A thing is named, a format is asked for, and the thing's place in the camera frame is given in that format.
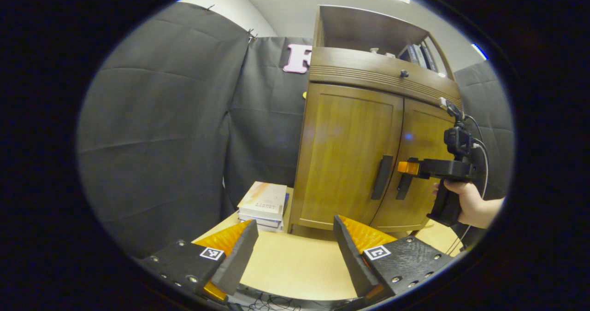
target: cabinet handle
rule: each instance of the cabinet handle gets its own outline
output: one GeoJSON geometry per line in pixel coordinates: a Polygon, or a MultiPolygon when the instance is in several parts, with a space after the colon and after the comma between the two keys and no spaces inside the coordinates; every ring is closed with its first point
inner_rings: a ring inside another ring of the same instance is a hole
{"type": "Polygon", "coordinates": [[[375,187],[373,187],[373,195],[371,195],[372,200],[381,199],[383,191],[385,191],[387,178],[391,174],[391,165],[393,164],[393,162],[393,156],[384,155],[383,158],[381,158],[381,163],[379,164],[379,171],[377,172],[377,178],[375,179],[375,187]]]}

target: wooden table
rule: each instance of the wooden table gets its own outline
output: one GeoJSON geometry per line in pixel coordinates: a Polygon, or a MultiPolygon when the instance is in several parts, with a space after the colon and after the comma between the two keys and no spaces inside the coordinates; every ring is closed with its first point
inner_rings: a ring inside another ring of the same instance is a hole
{"type": "MultiPolygon", "coordinates": [[[[259,231],[252,256],[240,280],[241,284],[287,298],[342,300],[356,298],[356,292],[342,253],[335,241],[287,234],[293,189],[282,232],[259,231]]],[[[193,242],[239,223],[238,212],[196,238],[193,242]]],[[[329,231],[315,231],[322,235],[329,231]]],[[[416,235],[422,241],[445,252],[456,235],[448,227],[431,221],[416,235]]],[[[459,248],[452,256],[459,253],[459,248]]]]}

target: book spine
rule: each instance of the book spine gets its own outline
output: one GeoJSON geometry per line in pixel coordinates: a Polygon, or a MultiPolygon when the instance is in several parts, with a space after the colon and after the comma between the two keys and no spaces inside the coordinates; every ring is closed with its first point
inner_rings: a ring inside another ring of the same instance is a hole
{"type": "Polygon", "coordinates": [[[424,55],[426,56],[426,61],[428,61],[428,68],[434,72],[438,72],[437,65],[436,63],[434,63],[434,58],[432,57],[432,54],[430,53],[428,46],[426,46],[426,43],[422,42],[421,47],[422,51],[424,52],[424,55]]]}
{"type": "Polygon", "coordinates": [[[420,64],[418,61],[418,56],[416,54],[416,50],[413,48],[412,45],[407,46],[407,52],[409,53],[410,62],[413,64],[420,64]]]}
{"type": "Polygon", "coordinates": [[[416,55],[418,56],[418,61],[420,62],[420,67],[422,68],[426,68],[428,69],[428,67],[426,67],[426,60],[424,59],[424,55],[422,54],[422,50],[420,49],[420,46],[413,44],[413,49],[416,51],[416,55]]]}

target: black fabric backdrop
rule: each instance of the black fabric backdrop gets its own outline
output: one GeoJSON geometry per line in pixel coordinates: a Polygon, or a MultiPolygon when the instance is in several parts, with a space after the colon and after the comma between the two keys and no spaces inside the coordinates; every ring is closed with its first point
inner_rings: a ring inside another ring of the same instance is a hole
{"type": "MultiPolygon", "coordinates": [[[[289,44],[312,39],[248,43],[221,15],[175,3],[111,53],[80,114],[78,160],[87,199],[126,252],[142,258],[192,240],[233,213],[254,181],[293,186],[308,73],[282,70],[289,44]]],[[[513,155],[506,98],[488,65],[456,76],[490,152],[485,198],[499,198],[513,155]]],[[[467,244],[482,234],[472,230],[467,244]]]]}

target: human hand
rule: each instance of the human hand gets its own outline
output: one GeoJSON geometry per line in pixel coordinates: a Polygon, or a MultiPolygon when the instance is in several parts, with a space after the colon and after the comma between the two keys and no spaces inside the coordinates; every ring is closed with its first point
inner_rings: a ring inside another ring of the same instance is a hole
{"type": "MultiPolygon", "coordinates": [[[[434,195],[438,192],[439,186],[440,183],[434,184],[434,195]]],[[[478,188],[473,183],[444,180],[444,186],[459,195],[461,213],[457,220],[466,225],[487,228],[502,204],[502,200],[481,199],[478,188]]]]}

